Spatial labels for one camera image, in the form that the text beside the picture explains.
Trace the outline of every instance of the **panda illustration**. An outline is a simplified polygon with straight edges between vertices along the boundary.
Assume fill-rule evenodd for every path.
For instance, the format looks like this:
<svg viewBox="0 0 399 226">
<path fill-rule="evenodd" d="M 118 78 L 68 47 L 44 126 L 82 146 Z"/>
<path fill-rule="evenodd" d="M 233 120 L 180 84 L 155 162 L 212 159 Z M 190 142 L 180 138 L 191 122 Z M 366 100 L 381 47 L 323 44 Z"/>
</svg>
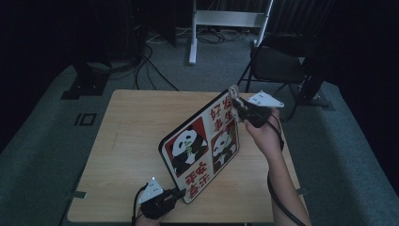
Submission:
<svg viewBox="0 0 399 226">
<path fill-rule="evenodd" d="M 199 160 L 206 152 L 208 142 L 190 125 L 170 145 L 173 159 L 172 167 L 177 175 L 182 174 Z"/>
<path fill-rule="evenodd" d="M 220 170 L 220 168 L 230 160 L 237 149 L 236 147 L 229 131 L 226 130 L 220 134 L 213 149 L 215 171 Z"/>
</svg>

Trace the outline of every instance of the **dark background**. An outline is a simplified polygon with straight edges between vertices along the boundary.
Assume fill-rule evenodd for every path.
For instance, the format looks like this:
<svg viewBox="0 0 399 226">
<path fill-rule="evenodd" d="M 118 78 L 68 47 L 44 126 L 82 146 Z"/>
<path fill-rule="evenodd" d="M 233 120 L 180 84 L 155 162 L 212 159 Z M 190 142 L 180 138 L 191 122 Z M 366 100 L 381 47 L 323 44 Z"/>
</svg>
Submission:
<svg viewBox="0 0 399 226">
<path fill-rule="evenodd" d="M 150 8 L 163 10 L 146 11 Z M 186 0 L 3 1 L 0 152 L 53 79 L 77 57 L 103 64 L 139 57 L 147 30 L 173 38 L 175 25 L 191 25 L 191 8 Z M 393 0 L 337 0 L 320 33 L 339 51 L 328 82 L 340 88 L 396 192 L 398 11 Z M 143 23 L 148 26 L 135 29 Z"/>
</svg>

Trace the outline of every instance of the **wooden table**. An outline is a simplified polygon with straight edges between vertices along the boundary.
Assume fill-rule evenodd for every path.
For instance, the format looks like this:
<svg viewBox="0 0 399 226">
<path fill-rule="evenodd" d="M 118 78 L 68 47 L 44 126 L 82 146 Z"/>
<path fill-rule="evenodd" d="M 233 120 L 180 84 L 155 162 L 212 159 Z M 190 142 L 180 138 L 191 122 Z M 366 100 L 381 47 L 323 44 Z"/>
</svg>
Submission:
<svg viewBox="0 0 399 226">
<path fill-rule="evenodd" d="M 77 187 L 87 195 L 73 198 L 68 220 L 130 222 L 135 195 L 152 176 L 164 189 L 175 187 L 158 152 L 159 142 L 217 94 L 116 90 Z M 164 222 L 273 221 L 266 159 L 243 123 L 239 124 L 239 138 L 237 156 L 192 203 L 178 201 Z M 287 145 L 283 154 L 299 187 Z"/>
</svg>

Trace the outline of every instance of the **panda face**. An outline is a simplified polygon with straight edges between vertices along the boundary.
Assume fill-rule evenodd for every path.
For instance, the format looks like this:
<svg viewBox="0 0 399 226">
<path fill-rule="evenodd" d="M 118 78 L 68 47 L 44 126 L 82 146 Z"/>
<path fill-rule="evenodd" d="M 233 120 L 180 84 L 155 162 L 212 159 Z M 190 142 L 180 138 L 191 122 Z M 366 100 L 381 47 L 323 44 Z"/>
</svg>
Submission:
<svg viewBox="0 0 399 226">
<path fill-rule="evenodd" d="M 195 130 L 186 130 L 182 132 L 173 143 L 173 156 L 177 156 L 186 151 L 187 147 L 192 145 L 196 140 L 197 133 Z"/>
<path fill-rule="evenodd" d="M 228 131 L 223 132 L 216 140 L 214 145 L 214 156 L 217 156 L 225 147 L 228 147 L 231 143 L 231 137 L 229 136 Z"/>
</svg>

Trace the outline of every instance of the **metal stand leg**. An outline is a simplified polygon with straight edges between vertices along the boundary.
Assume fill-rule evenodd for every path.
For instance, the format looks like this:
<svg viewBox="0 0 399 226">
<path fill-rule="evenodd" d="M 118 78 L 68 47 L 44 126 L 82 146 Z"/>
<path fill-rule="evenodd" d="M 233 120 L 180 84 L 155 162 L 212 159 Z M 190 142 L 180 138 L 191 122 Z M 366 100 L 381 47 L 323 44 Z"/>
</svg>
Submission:
<svg viewBox="0 0 399 226">
<path fill-rule="evenodd" d="M 190 65 L 196 64 L 197 60 L 197 0 L 193 0 L 193 27 L 191 37 L 191 48 L 190 48 L 190 59 L 188 63 Z"/>
</svg>

